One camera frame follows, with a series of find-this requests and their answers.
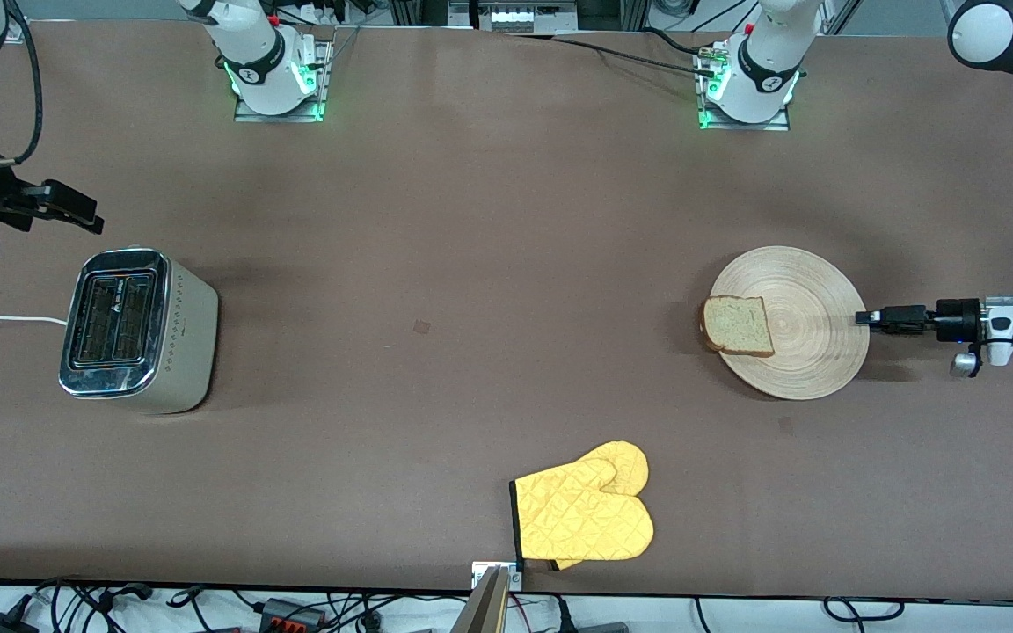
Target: red wire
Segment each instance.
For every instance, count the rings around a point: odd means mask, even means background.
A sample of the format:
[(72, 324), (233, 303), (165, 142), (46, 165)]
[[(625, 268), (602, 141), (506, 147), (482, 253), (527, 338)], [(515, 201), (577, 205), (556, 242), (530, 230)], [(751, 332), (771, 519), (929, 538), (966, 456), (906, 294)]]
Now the red wire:
[(523, 624), (526, 625), (526, 632), (534, 633), (534, 629), (530, 628), (530, 618), (526, 617), (526, 609), (523, 608), (523, 601), (519, 601), (515, 594), (510, 595), (510, 600), (515, 601), (515, 605), (518, 606), (518, 614), (523, 617)]

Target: tabletop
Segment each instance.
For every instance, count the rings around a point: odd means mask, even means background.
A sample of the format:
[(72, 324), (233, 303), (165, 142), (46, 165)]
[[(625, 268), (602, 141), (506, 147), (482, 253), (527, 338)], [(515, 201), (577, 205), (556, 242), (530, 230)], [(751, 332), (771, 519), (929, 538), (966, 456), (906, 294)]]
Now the tabletop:
[[(61, 390), (56, 325), (0, 323), (0, 576), (466, 588), (514, 556), (512, 478), (626, 440), (654, 542), (528, 589), (1013, 600), (1013, 361), (954, 380), (954, 345), (875, 337), (847, 388), (785, 402), (692, 325), (767, 244), (875, 308), (1013, 293), (1013, 77), (821, 38), (791, 132), (700, 131), (680, 73), (364, 29), (325, 122), (233, 124), (201, 25), (33, 32), (16, 172), (107, 227), (0, 227), (0, 313), (61, 316), (89, 256), (146, 244), (221, 324), (209, 399), (145, 417)], [(7, 48), (0, 152), (30, 108)]]

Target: quilted fabric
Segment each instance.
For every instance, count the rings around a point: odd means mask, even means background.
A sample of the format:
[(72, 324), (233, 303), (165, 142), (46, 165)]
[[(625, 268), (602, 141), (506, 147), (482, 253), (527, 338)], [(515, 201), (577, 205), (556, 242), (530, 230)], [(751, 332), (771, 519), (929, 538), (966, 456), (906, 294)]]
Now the quilted fabric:
[(655, 534), (635, 497), (647, 473), (641, 450), (610, 442), (571, 464), (518, 478), (511, 488), (519, 556), (545, 558), (559, 569), (639, 556)]

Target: wood slice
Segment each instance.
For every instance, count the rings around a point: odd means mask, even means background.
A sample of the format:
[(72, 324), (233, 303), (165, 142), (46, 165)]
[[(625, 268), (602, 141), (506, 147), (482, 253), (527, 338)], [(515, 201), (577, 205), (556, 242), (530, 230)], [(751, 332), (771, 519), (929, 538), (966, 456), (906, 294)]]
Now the wood slice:
[(721, 360), (748, 384), (785, 400), (829, 396), (855, 377), (870, 330), (855, 325), (864, 310), (855, 285), (823, 257), (791, 247), (763, 247), (730, 261), (714, 283), (715, 296), (762, 297), (772, 357)]

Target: slice of bread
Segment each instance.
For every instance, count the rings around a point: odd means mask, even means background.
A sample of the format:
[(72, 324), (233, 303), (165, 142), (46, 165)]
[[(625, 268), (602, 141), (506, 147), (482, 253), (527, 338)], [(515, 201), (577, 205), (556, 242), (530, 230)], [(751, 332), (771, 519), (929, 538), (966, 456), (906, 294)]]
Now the slice of bread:
[(716, 351), (760, 358), (776, 353), (761, 297), (709, 297), (703, 304), (703, 332)]

